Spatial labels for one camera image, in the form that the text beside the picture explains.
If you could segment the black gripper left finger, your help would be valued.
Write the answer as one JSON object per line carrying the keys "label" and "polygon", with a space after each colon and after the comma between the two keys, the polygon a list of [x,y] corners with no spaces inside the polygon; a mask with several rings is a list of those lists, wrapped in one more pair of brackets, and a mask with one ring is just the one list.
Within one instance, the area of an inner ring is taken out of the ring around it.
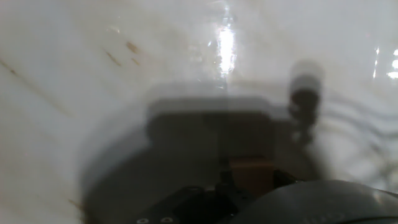
{"label": "black gripper left finger", "polygon": [[238,187],[233,179],[232,168],[228,160],[219,160],[220,183],[216,185],[216,191],[226,197],[237,211],[244,210],[249,204],[249,193],[246,189]]}

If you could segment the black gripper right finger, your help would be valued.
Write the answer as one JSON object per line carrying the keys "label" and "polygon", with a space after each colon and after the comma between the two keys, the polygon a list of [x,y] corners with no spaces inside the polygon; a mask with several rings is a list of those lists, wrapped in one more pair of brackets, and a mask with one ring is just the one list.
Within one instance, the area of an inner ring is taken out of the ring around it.
{"label": "black gripper right finger", "polygon": [[274,187],[283,187],[286,185],[299,183],[300,179],[290,175],[287,172],[276,169],[273,171],[273,184]]}

